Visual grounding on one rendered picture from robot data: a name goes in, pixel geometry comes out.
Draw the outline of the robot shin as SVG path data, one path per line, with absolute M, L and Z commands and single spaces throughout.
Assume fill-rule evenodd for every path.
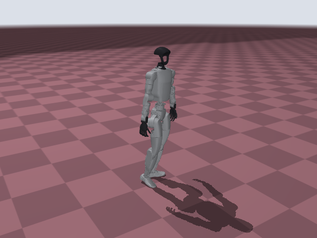
M 163 148 L 164 148 L 164 146 L 163 146 Z M 158 166 L 158 163 L 160 161 L 160 158 L 161 158 L 161 155 L 162 155 L 162 152 L 163 152 L 163 148 L 158 153 L 158 158 L 157 158 L 156 164 L 155 164 L 154 168 L 151 171 L 152 173 L 155 173 L 155 171 L 156 171 L 156 168 Z
M 152 169 L 154 168 L 156 161 L 157 161 L 158 155 L 155 157 L 152 154 L 152 150 L 147 150 L 147 155 L 145 157 L 145 172 L 144 172 L 144 178 L 147 179 L 149 175 L 151 174 Z

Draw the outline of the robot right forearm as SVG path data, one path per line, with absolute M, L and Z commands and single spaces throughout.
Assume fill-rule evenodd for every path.
M 142 116 L 141 120 L 146 121 L 146 117 L 149 115 L 149 108 L 150 108 L 150 102 L 148 102 L 149 96 L 148 94 L 145 94 L 143 98 L 143 110 L 142 110 Z

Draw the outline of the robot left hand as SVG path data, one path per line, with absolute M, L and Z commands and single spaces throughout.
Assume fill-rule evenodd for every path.
M 175 118 L 177 118 L 177 112 L 176 112 L 176 104 L 174 104 L 174 108 L 173 107 L 170 107 L 171 109 L 170 109 L 170 118 L 172 118 L 170 121 L 174 121 L 175 120 Z

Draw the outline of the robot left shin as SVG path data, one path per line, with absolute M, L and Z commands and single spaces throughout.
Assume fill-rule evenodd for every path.
M 164 146 L 163 146 L 163 148 L 164 148 Z M 161 158 L 161 155 L 162 155 L 162 152 L 163 152 L 163 148 L 158 153 L 158 158 L 157 158 L 156 164 L 155 164 L 154 168 L 151 171 L 152 173 L 155 173 L 155 171 L 156 171 L 156 168 L 158 166 L 158 163 L 160 161 L 160 158 Z

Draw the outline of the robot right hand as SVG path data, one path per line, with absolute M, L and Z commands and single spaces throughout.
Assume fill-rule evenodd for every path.
M 139 132 L 139 133 L 140 133 L 141 135 L 145 136 L 145 137 L 149 137 L 149 136 L 147 135 L 147 130 L 148 130 L 149 134 L 151 134 L 151 132 L 149 131 L 148 125 L 147 125 L 147 123 L 148 123 L 148 117 L 146 117 L 146 121 L 142 121 L 142 120 L 141 120 L 141 122 L 142 122 L 142 124 L 140 125 L 140 132 Z

